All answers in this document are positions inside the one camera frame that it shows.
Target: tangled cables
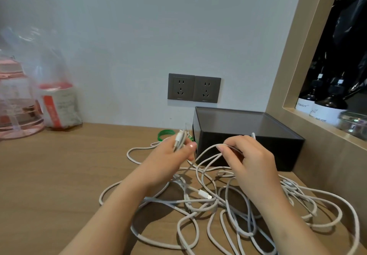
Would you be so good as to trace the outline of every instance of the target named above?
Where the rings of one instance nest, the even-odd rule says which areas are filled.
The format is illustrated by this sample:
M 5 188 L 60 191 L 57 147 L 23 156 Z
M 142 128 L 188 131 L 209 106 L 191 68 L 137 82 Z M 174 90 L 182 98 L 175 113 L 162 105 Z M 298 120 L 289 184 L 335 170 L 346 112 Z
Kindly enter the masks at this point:
M 147 149 L 153 149 L 155 147 L 157 147 L 160 144 L 160 142 L 154 142 L 150 145 L 150 147 L 136 147 L 136 148 L 131 148 L 128 152 L 127 152 L 127 157 L 129 160 L 131 160 L 132 162 L 136 163 L 136 164 L 141 164 L 138 161 L 135 161 L 134 159 L 132 159 L 130 157 L 130 153 L 131 151 L 134 150 L 147 150 Z M 208 150 L 210 150 L 211 148 L 216 147 L 217 145 L 220 144 L 216 144 L 213 145 L 211 147 L 209 147 L 208 149 L 206 149 L 196 160 L 199 160 L 200 157 L 207 152 Z M 240 152 L 238 149 L 232 147 L 232 146 L 228 146 L 231 147 L 232 149 L 235 149 L 236 151 Z M 199 226 L 196 222 L 195 216 L 198 215 L 201 212 L 206 212 L 206 211 L 212 211 L 212 214 L 210 216 L 208 225 L 207 225 L 207 234 L 209 239 L 212 241 L 212 243 L 219 248 L 224 254 L 226 255 L 232 255 L 232 253 L 230 253 L 228 250 L 226 250 L 225 248 L 223 248 L 212 236 L 211 232 L 210 232 L 210 226 L 211 223 L 214 219 L 214 216 L 216 214 L 216 212 L 218 211 L 219 207 L 223 207 L 223 210 L 220 212 L 219 218 L 221 221 L 221 225 L 223 227 L 223 231 L 227 237 L 227 240 L 230 244 L 230 246 L 233 249 L 233 252 L 235 253 L 235 255 L 245 255 L 245 252 L 242 248 L 242 244 L 241 244 L 241 236 L 244 237 L 249 237 L 251 239 L 251 242 L 253 243 L 253 245 L 255 246 L 255 248 L 263 255 L 275 255 L 277 254 L 277 250 L 275 248 L 275 244 L 272 241 L 272 239 L 260 228 L 257 226 L 256 224 L 256 220 L 261 218 L 261 215 L 254 215 L 254 213 L 252 212 L 251 209 L 251 205 L 250 205 L 250 201 L 249 199 L 245 196 L 245 194 L 241 191 L 239 191 L 237 188 L 231 186 L 231 182 L 233 179 L 235 179 L 234 174 L 231 172 L 231 168 L 230 167 L 226 167 L 226 166 L 219 166 L 219 167 L 210 167 L 210 165 L 212 165 L 216 160 L 218 160 L 220 157 L 222 156 L 221 153 L 217 154 L 217 155 L 213 155 L 211 157 L 209 157 L 208 159 L 205 159 L 204 161 L 202 161 L 200 164 L 198 164 L 197 166 L 195 165 L 195 162 L 190 162 L 188 161 L 188 163 L 190 164 L 190 167 L 181 167 L 180 170 L 185 170 L 184 174 L 187 171 L 195 171 L 196 173 L 196 178 L 198 180 L 198 182 L 201 184 L 203 189 L 196 189 L 193 188 L 191 186 L 189 186 L 185 179 L 182 177 L 182 175 L 179 174 L 175 174 L 173 179 L 170 182 L 174 182 L 177 183 L 183 190 L 183 200 L 175 200 L 175 201 L 168 201 L 168 200 L 161 200 L 158 199 L 158 197 L 160 196 L 160 194 L 162 194 L 166 188 L 169 186 L 168 182 L 164 188 L 162 190 L 160 190 L 160 192 L 158 192 L 156 195 L 154 195 L 154 197 L 145 197 L 144 198 L 144 202 L 138 207 L 138 211 L 143 208 L 144 206 L 146 206 L 147 204 L 149 204 L 150 202 L 157 202 L 157 203 L 162 203 L 164 205 L 167 205 L 169 207 L 171 207 L 172 209 L 182 213 L 184 215 L 183 218 L 181 218 L 178 223 L 177 223 L 177 233 L 180 239 L 180 242 L 182 245 L 174 245 L 174 244 L 167 244 L 167 243 L 160 243 L 158 241 L 154 241 L 154 240 L 150 240 L 146 237 L 144 237 L 143 235 L 139 234 L 133 225 L 131 225 L 131 231 L 133 232 L 133 234 L 140 239 L 142 242 L 145 242 L 147 244 L 151 244 L 157 247 L 162 247 L 162 248 L 168 248 L 168 249 L 183 249 L 186 250 L 187 253 L 189 253 L 190 255 L 195 255 L 195 253 L 192 251 L 192 249 L 197 245 L 197 243 L 199 242 Z M 204 168 L 203 168 L 203 164 L 206 163 L 207 161 L 210 161 Z M 213 178 L 211 178 L 207 172 L 210 171 L 215 171 L 218 170 L 217 172 L 217 176 L 222 177 L 222 178 L 230 178 L 227 182 L 226 186 L 220 187 L 219 189 L 217 188 L 217 185 L 214 181 Z M 214 186 L 214 190 L 209 189 L 205 183 L 204 183 L 204 177 L 208 178 L 209 181 L 213 184 Z M 291 179 L 288 179 L 286 177 L 283 177 L 281 175 L 279 175 L 279 179 L 280 179 L 280 184 L 282 186 L 282 189 L 285 193 L 285 195 L 287 196 L 289 202 L 291 203 L 292 206 L 294 206 L 294 201 L 291 197 L 293 197 L 295 200 L 297 200 L 298 202 L 300 202 L 300 204 L 308 211 L 308 215 L 302 216 L 302 219 L 307 221 L 310 220 L 312 217 L 317 215 L 317 204 L 315 202 L 315 200 L 317 201 L 321 201 L 324 202 L 326 204 L 329 204 L 331 206 L 334 206 L 337 209 L 338 215 L 337 218 L 335 220 L 333 220 L 330 223 L 327 224 L 311 224 L 311 223 L 307 223 L 307 225 L 311 226 L 311 227 L 331 227 L 336 225 L 338 222 L 340 222 L 340 220 L 342 219 L 343 213 L 342 210 L 340 209 L 340 207 L 338 207 L 336 204 L 334 204 L 333 202 L 330 202 L 328 200 L 322 199 L 322 198 L 318 198 L 318 197 L 314 197 L 314 196 L 308 196 L 306 195 L 303 190 L 309 190 L 312 192 L 317 192 L 317 193 L 323 193 L 326 195 L 330 195 L 333 196 L 339 200 L 341 200 L 342 202 L 344 202 L 352 211 L 352 214 L 354 216 L 354 222 L 355 222 L 355 236 L 354 236 L 354 242 L 353 245 L 351 247 L 351 249 L 349 250 L 349 252 L 347 253 L 347 255 L 352 255 L 355 253 L 357 247 L 358 247 L 358 243 L 359 243 L 359 238 L 360 238 L 360 228 L 359 228 L 359 221 L 358 221 L 358 216 L 357 213 L 355 211 L 355 209 L 351 206 L 351 204 L 349 202 L 347 202 L 345 199 L 343 199 L 342 197 L 339 197 L 333 193 L 329 193 L 329 192 L 325 192 L 322 190 L 317 190 L 317 189 L 310 189 L 307 187 L 303 187 L 298 185 L 296 182 L 292 181 Z M 100 195 L 99 197 L 99 203 L 100 205 L 103 204 L 103 196 L 106 194 L 106 192 L 108 192 L 111 188 L 117 186 L 118 184 L 120 184 L 120 182 L 114 183 L 113 185 L 110 185 L 108 188 L 106 188 Z M 189 196 L 189 194 L 187 193 L 188 190 L 197 192 L 199 194 L 199 196 L 201 196 L 203 199 L 194 199 L 192 197 Z M 221 198 L 221 192 L 225 191 L 225 198 Z M 228 202 L 228 191 L 229 190 L 233 190 L 236 191 L 237 193 L 239 193 L 243 199 L 246 202 L 247 205 L 247 214 L 237 210 L 236 208 L 232 207 L 229 202 Z M 195 208 L 192 206 L 192 203 L 195 202 L 200 202 L 202 205 L 199 208 Z M 184 203 L 186 208 L 188 209 L 189 212 L 180 209 L 179 207 L 176 206 L 176 204 L 180 204 L 180 203 Z M 305 203 L 309 203 L 312 207 L 312 209 L 310 209 L 308 206 L 306 206 Z M 226 229 L 225 223 L 224 223 L 224 219 L 223 219 L 223 215 L 227 213 L 228 217 L 230 219 L 230 222 L 233 226 L 233 228 L 236 231 L 236 236 L 237 236 L 237 244 L 238 244 L 238 248 L 239 250 L 237 250 L 235 244 L 233 243 L 231 237 L 229 236 L 229 233 Z M 241 229 L 241 227 L 238 225 L 238 218 L 242 218 L 247 222 L 247 229 L 248 232 L 244 231 L 243 229 Z M 187 220 L 190 219 L 194 226 L 195 226 L 195 231 L 196 231 L 196 237 L 195 240 L 188 244 L 185 240 L 185 238 L 183 237 L 182 233 L 181 233 L 181 225 Z M 265 239 L 267 239 L 274 247 L 273 251 L 270 253 L 266 253 L 264 250 L 262 250 L 259 246 L 259 244 L 256 242 L 254 235 L 256 233 L 261 233 Z

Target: right hand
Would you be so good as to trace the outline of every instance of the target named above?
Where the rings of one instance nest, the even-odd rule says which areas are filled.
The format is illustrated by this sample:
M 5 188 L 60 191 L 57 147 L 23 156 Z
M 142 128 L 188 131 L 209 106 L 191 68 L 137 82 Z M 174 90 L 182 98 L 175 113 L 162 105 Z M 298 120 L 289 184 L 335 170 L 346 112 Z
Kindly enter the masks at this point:
M 270 151 L 248 135 L 227 138 L 224 144 L 236 147 L 243 153 L 244 159 L 240 161 L 231 148 L 217 146 L 232 168 L 242 191 L 260 212 L 285 197 L 274 155 Z

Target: wall outlet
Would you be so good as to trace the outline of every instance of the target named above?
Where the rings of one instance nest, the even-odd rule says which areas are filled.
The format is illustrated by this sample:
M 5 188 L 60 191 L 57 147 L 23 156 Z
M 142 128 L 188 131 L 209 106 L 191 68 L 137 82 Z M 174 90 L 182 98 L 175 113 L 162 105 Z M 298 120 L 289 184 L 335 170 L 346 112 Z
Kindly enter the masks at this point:
M 222 79 L 219 77 L 195 76 L 194 94 L 195 102 L 218 102 L 219 89 Z
M 168 74 L 168 96 L 169 100 L 192 100 L 194 94 L 194 75 Z

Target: black box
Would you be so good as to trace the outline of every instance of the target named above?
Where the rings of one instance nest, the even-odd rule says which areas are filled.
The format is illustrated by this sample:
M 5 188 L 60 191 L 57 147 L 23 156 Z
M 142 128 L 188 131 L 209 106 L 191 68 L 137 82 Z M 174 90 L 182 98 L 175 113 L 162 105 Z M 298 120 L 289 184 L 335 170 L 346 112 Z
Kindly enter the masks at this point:
M 192 133 L 197 143 L 196 157 L 208 147 L 223 143 L 235 135 L 251 135 L 271 151 L 278 171 L 292 171 L 305 139 L 267 113 L 195 107 Z M 216 148 L 206 152 L 197 163 L 218 153 Z M 224 158 L 212 166 L 228 166 Z

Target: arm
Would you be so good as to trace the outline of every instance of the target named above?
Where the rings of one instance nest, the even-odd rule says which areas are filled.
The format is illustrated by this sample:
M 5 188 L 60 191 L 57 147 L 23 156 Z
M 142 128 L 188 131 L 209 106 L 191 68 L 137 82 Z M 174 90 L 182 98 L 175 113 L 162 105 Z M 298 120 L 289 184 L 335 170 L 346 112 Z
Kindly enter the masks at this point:
M 263 216 L 278 252 L 282 255 L 329 254 L 285 197 L 273 154 L 247 135 L 228 138 L 224 144 L 235 146 L 243 153 L 241 162 L 229 147 L 218 146 L 241 189 Z
M 148 158 L 124 179 L 108 200 L 60 255 L 121 255 L 136 209 L 150 188 L 168 182 L 186 159 L 193 160 L 196 143 L 173 152 L 175 136 L 159 144 Z

